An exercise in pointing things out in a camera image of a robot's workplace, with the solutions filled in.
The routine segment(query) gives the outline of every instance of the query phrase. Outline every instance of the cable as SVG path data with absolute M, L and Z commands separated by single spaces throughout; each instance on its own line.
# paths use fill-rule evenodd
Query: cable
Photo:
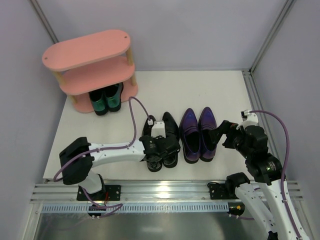
M 93 201 L 92 199 L 91 199 L 91 197 L 89 196 L 89 194 L 87 193 L 87 191 L 83 188 L 83 187 L 81 187 L 82 188 L 82 191 L 83 191 L 83 193 L 84 193 L 84 195 L 86 196 L 86 198 L 89 200 L 89 202 L 90 203 L 92 203 L 93 205 L 95 205 L 97 208 L 99 208 L 99 209 L 112 209 L 112 208 L 116 208 L 116 207 L 118 207 L 118 206 L 120 206 L 120 207 L 122 207 L 123 206 L 123 204 L 122 203 L 119 203 L 119 204 L 115 204 L 115 205 L 112 205 L 112 206 L 103 206 L 103 205 L 100 205 L 99 203 L 97 203 L 97 202 L 95 202 L 95 201 Z
M 239 215 L 234 215 L 234 214 L 231 214 L 231 213 L 226 213 L 229 215 L 229 218 L 236 218 L 236 219 L 240 219 L 240 220 L 249 220 L 249 221 L 252 221 L 252 220 L 255 220 L 253 217 L 246 217 L 246 216 L 239 216 Z
M 287 201 L 287 198 L 286 198 L 286 193 L 285 193 L 285 176 L 286 176 L 285 172 L 286 172 L 286 168 L 287 168 L 287 165 L 288 165 L 289 151 L 290 151 L 290 140 L 289 140 L 289 133 L 288 133 L 287 127 L 286 127 L 285 123 L 277 115 L 273 114 L 272 112 L 264 111 L 264 110 L 253 110 L 253 111 L 250 111 L 250 113 L 268 114 L 268 115 L 274 117 L 275 119 L 277 119 L 279 121 L 279 123 L 281 124 L 283 130 L 284 130 L 286 148 L 285 148 L 285 157 L 284 157 L 284 162 L 283 162 L 283 169 L 282 169 L 282 173 L 281 173 L 281 184 L 280 184 L 281 195 L 282 195 L 282 200 L 283 200 L 285 209 L 286 209 L 286 211 L 288 213 L 290 222 L 291 222 L 291 224 L 293 226 L 293 229 L 295 231 L 295 234 L 300 239 L 301 235 L 300 235 L 299 230 L 297 228 L 297 225 L 295 223 L 294 217 L 292 216 L 292 213 L 291 213 L 291 210 L 289 208 L 289 204 L 288 204 L 288 201 Z
M 135 142 L 135 140 L 136 140 L 136 138 L 137 138 L 137 125 L 136 125 L 136 120 L 135 120 L 135 116 L 134 116 L 134 112 L 133 112 L 132 104 L 131 104 L 131 100 L 132 100 L 132 99 L 136 100 L 136 101 L 141 105 L 141 107 L 143 108 L 143 110 L 144 110 L 144 112 L 145 112 L 145 114 L 146 114 L 146 116 L 147 116 L 147 119 L 150 120 L 149 114 L 148 114 L 145 106 L 142 104 L 142 102 L 141 102 L 139 99 L 135 98 L 134 96 L 130 96 L 130 97 L 129 97 L 129 109 L 130 109 L 130 114 L 131 114 L 131 119 L 132 119 L 132 124 L 133 124 L 133 132 L 134 132 L 134 133 L 133 133 L 132 141 L 131 141 L 128 145 L 101 147 L 101 148 L 96 148 L 96 149 L 84 151 L 84 152 L 76 155 L 75 157 L 71 158 L 66 164 L 64 164 L 64 165 L 60 168 L 60 170 L 54 175 L 54 177 L 53 177 L 53 181 L 54 181 L 54 182 L 59 182 L 59 181 L 61 181 L 63 178 L 62 178 L 62 177 L 58 178 L 59 174 L 61 174 L 68 166 L 70 166 L 75 160 L 81 158 L 82 156 L 85 156 L 85 155 L 90 154 L 90 153 L 99 152 L 99 151 L 105 151 L 105 150 L 126 149 L 126 148 L 131 147 L 131 146 L 134 144 L 134 142 Z M 106 209 L 111 209 L 111 208 L 116 208 L 116 207 L 118 207 L 118 208 L 116 208 L 115 210 L 113 210 L 113 211 L 111 211 L 111 212 L 109 212 L 109 213 L 101 216 L 101 218 L 108 217 L 108 216 L 114 214 L 116 211 L 118 211 L 118 210 L 123 206 L 122 203 L 120 203 L 120 204 L 115 204 L 115 205 L 112 205 L 112 206 L 102 206 L 102 205 L 99 205 L 98 203 L 94 202 L 94 201 L 90 198 L 89 194 L 87 193 L 87 191 L 86 191 L 83 187 L 82 187 L 82 190 L 83 190 L 83 192 L 84 192 L 84 195 L 85 195 L 86 198 L 88 199 L 88 201 L 90 201 L 93 205 L 97 206 L 97 208 L 99 208 L 99 209 L 105 209 L 105 210 L 106 210 Z
M 134 130 L 134 133 L 133 133 L 133 139 L 132 141 L 129 143 L 129 145 L 125 145 L 125 146 L 107 146 L 107 147 L 101 147 L 101 148 L 96 148 L 96 149 L 92 149 L 92 150 L 88 150 L 88 151 L 84 151 L 78 155 L 76 155 L 75 157 L 71 158 L 65 165 L 63 165 L 60 170 L 54 175 L 53 177 L 53 181 L 54 182 L 59 182 L 61 181 L 63 178 L 60 177 L 58 178 L 58 176 L 63 172 L 63 170 L 65 170 L 68 166 L 70 166 L 75 160 L 81 158 L 82 156 L 84 155 L 87 155 L 87 154 L 90 154 L 90 153 L 95 153 L 95 152 L 99 152 L 99 151 L 104 151 L 104 150 L 117 150 L 117 149 L 126 149 L 126 148 L 129 148 L 131 147 L 136 138 L 137 138 L 137 125 L 136 125 L 136 120 L 135 120 L 135 116 L 134 116 L 134 112 L 133 112 L 133 109 L 132 109 L 132 104 L 131 104 L 131 100 L 134 99 L 136 100 L 140 105 L 141 107 L 143 108 L 146 116 L 147 116 L 147 119 L 150 120 L 150 117 L 149 117 L 149 114 L 145 108 L 145 106 L 142 104 L 142 102 L 135 98 L 134 96 L 131 96 L 129 97 L 129 109 L 130 109 L 130 114 L 131 114 L 131 119 L 132 119 L 132 124 L 133 124 L 133 130 Z
M 46 224 L 44 230 L 42 231 L 39 239 L 42 240 L 42 239 L 44 238 L 45 233 L 47 232 L 47 230 L 48 230 L 49 228 L 51 228 L 51 229 L 53 229 L 53 230 L 57 230 L 57 231 L 68 231 L 68 230 L 70 230 L 70 229 L 73 229 L 73 228 L 79 226 L 80 224 L 82 224 L 82 223 L 84 223 L 84 222 L 86 222 L 86 221 L 88 221 L 88 220 L 101 219 L 101 218 L 109 217 L 109 216 L 113 215 L 116 211 L 118 211 L 121 207 L 122 207 L 122 204 L 121 204 L 121 206 L 119 206 L 119 207 L 116 208 L 115 210 L 113 210 L 113 211 L 111 211 L 111 212 L 108 212 L 108 213 L 100 216 L 99 218 L 98 218 L 98 217 L 96 217 L 96 218 L 86 217 L 86 218 L 80 220 L 79 222 L 77 222 L 76 224 L 74 224 L 74 225 L 72 225 L 72 226 L 69 226 L 69 227 L 65 227 L 65 228 L 52 227 L 52 221 L 53 221 L 53 219 L 51 219 L 49 222 L 47 222 L 47 224 Z

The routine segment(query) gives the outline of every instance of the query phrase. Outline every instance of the white table surface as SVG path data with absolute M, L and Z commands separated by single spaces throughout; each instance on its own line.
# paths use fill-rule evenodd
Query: white table surface
M 168 111 L 179 125 L 187 108 L 199 117 L 203 108 L 209 106 L 218 125 L 223 120 L 240 123 L 241 111 L 251 109 L 241 71 L 138 71 L 136 79 L 136 97 L 157 120 Z M 132 102 L 139 137 L 146 115 L 138 103 Z M 122 143 L 131 141 L 133 132 L 128 102 L 122 104 L 119 112 L 97 116 L 94 112 L 77 112 L 67 99 L 43 178 L 53 178 L 60 168 L 59 153 L 76 138 L 87 137 L 91 143 Z M 177 166 L 163 166 L 159 172 L 150 172 L 145 162 L 129 161 L 101 165 L 93 171 L 112 180 L 225 180 L 238 172 L 253 179 L 244 158 L 236 150 L 222 147 L 224 139 L 211 162 L 188 164 L 180 151 Z

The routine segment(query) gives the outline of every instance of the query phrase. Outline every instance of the white plastic part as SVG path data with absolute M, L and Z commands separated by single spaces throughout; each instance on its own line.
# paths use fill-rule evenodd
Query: white plastic part
M 154 124 L 154 121 L 153 121 L 152 119 L 149 119 L 149 120 L 148 120 L 148 125 L 149 125 L 149 126 L 152 126 L 153 124 Z
M 128 146 L 129 142 L 124 143 L 113 143 L 113 144 L 97 144 L 91 143 L 89 146 L 90 150 L 93 149 L 100 149 L 106 147 L 121 147 L 121 146 Z M 123 149 L 113 149 L 113 150 L 103 150 L 99 152 L 90 153 L 91 157 L 94 157 L 94 161 L 92 162 L 92 167 L 97 167 L 102 164 L 109 164 L 109 163 L 116 163 L 116 162 L 123 162 L 123 161 L 134 161 L 140 162 L 144 159 L 144 145 L 141 141 L 136 140 L 134 141 L 133 145 L 130 147 L 126 147 Z
M 292 217 L 294 222 L 297 226 L 297 229 L 302 238 L 298 238 L 296 232 L 292 226 L 290 221 L 289 215 L 287 213 L 285 204 L 283 203 L 283 198 L 281 195 L 281 180 L 276 180 L 271 182 L 271 185 L 268 186 L 265 183 L 259 183 L 259 187 L 261 188 L 264 196 L 268 202 L 272 215 L 274 217 L 276 228 L 278 232 L 278 239 L 279 240 L 296 240 L 296 239 L 303 239 L 309 240 L 310 238 L 307 236 L 305 230 L 303 229 L 295 208 L 291 202 L 291 198 L 288 192 L 287 181 L 284 181 L 284 192 L 287 199 L 287 203 L 289 205 Z
M 163 137 L 166 138 L 166 129 L 164 121 L 156 121 L 151 129 L 151 137 Z
M 236 187 L 235 195 L 243 202 L 245 208 L 249 210 L 260 229 L 264 232 L 261 239 L 267 239 L 270 231 L 277 232 L 271 212 L 256 194 L 251 184 L 244 183 L 240 187 Z
M 94 194 L 102 189 L 101 180 L 98 174 L 90 170 L 88 176 L 78 185 L 83 187 L 88 194 Z
M 244 115 L 247 117 L 243 122 L 241 122 L 236 129 L 240 129 L 243 126 L 244 129 L 248 126 L 257 126 L 259 123 L 258 116 L 255 113 L 250 113 L 250 110 L 243 111 Z

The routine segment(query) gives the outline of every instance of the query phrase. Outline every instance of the metal frame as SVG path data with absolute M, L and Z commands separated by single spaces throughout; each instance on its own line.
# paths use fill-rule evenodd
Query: metal frame
M 223 184 L 224 180 L 195 180 L 195 181 L 131 181 L 105 180 L 106 185 L 121 185 L 122 203 L 198 203 L 198 202 L 240 202 L 239 199 L 211 200 L 208 183 Z M 258 184 L 251 182 L 253 188 Z M 288 181 L 290 196 L 296 201 L 302 201 L 303 196 L 296 181 Z M 80 203 L 76 201 L 77 185 L 48 182 L 36 184 L 31 196 L 31 204 L 39 203 Z M 261 191 L 257 194 L 265 200 Z
M 285 19 L 287 18 L 288 14 L 290 13 L 292 7 L 294 6 L 295 2 L 297 0 L 286 0 L 284 3 L 279 15 L 277 16 L 273 26 L 271 27 L 271 30 L 269 31 L 266 39 L 264 40 L 257 56 L 255 57 L 252 67 L 250 68 L 250 74 L 252 75 L 255 70 L 257 69 L 259 63 L 261 62 L 262 58 L 266 54 L 266 51 L 274 41 L 275 37 L 277 36 L 277 33 L 279 32 L 281 26 L 283 25 Z
M 29 0 L 29 2 L 31 3 L 35 13 L 37 14 L 37 16 L 39 17 L 41 23 L 43 24 L 46 32 L 48 33 L 49 37 L 51 38 L 51 41 L 56 44 L 59 42 L 54 30 L 52 29 L 49 21 L 47 20 L 46 15 L 44 14 L 44 11 L 42 10 L 42 8 L 40 7 L 39 3 L 37 0 Z
M 125 213 L 132 211 L 139 211 L 145 213 L 147 209 L 141 208 L 141 204 L 156 206 L 165 206 L 164 209 L 156 209 L 156 211 L 177 212 L 174 210 L 175 206 L 187 206 L 189 212 L 221 212 L 225 209 L 227 203 L 240 203 L 239 199 L 224 199 L 224 200 L 211 200 L 208 188 L 208 183 L 224 183 L 224 180 L 196 180 L 196 181 L 129 181 L 129 180 L 105 180 L 105 184 L 108 185 L 121 185 L 121 201 L 112 203 L 123 203 L 125 206 Z M 254 181 L 251 182 L 254 188 L 258 187 L 258 184 Z M 303 203 L 302 192 L 296 181 L 288 181 L 288 191 L 295 205 L 299 208 Z M 24 240 L 32 240 L 36 234 L 37 225 L 40 218 L 40 213 L 43 207 L 48 211 L 50 206 L 64 207 L 65 213 L 70 212 L 72 208 L 83 206 L 89 202 L 76 201 L 78 193 L 77 185 L 64 185 L 62 183 L 55 183 L 47 181 L 46 183 L 36 184 L 31 196 L 30 205 L 32 209 L 30 211 L 30 217 L 24 233 Z M 261 191 L 257 191 L 257 195 L 265 201 Z M 207 209 L 197 209 L 197 207 L 207 207 Z M 306 231 L 311 233 L 309 223 L 304 215 L 303 210 L 299 212 L 302 217 L 302 222 L 305 223 L 304 227 Z

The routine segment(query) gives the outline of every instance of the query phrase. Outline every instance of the purple dress shoe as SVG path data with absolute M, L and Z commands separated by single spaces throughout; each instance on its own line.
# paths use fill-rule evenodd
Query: purple dress shoe
M 217 128 L 217 123 L 214 114 L 210 107 L 205 107 L 199 118 L 200 141 L 201 141 L 201 156 L 200 159 L 204 162 L 210 162 L 216 155 L 217 145 L 213 144 L 209 131 Z
M 191 108 L 188 108 L 182 117 L 179 133 L 184 160 L 188 164 L 195 164 L 200 157 L 200 131 L 195 112 Z

